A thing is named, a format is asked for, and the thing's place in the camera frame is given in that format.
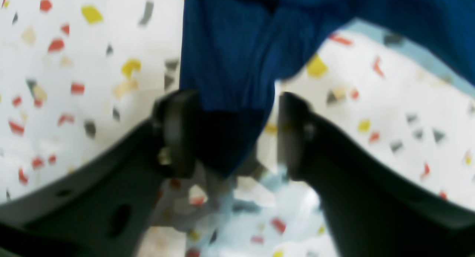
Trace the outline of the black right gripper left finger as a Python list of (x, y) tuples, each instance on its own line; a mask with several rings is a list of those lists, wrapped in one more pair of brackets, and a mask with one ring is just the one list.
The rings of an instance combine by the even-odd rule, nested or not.
[(195, 167), (197, 91), (156, 101), (152, 115), (73, 174), (1, 206), (2, 257), (131, 257), (169, 178)]

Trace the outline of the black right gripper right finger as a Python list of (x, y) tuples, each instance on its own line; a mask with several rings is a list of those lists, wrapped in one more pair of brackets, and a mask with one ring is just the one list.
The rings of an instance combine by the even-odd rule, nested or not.
[(474, 213), (391, 171), (285, 92), (278, 159), (319, 195), (342, 257), (473, 257)]

